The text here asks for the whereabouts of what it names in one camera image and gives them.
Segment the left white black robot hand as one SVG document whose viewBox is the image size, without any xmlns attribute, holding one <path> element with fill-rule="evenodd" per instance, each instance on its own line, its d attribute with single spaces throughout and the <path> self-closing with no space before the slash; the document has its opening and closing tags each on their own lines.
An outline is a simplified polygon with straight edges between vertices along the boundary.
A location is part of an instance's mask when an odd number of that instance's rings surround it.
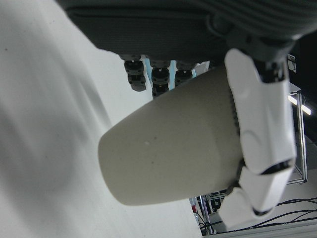
<svg viewBox="0 0 317 238">
<path fill-rule="evenodd" d="M 122 204 L 226 189 L 230 230 L 278 204 L 297 157 L 287 55 L 317 29 L 314 0 L 61 0 L 98 49 L 124 61 L 153 100 L 108 130 L 98 159 Z"/>
</svg>

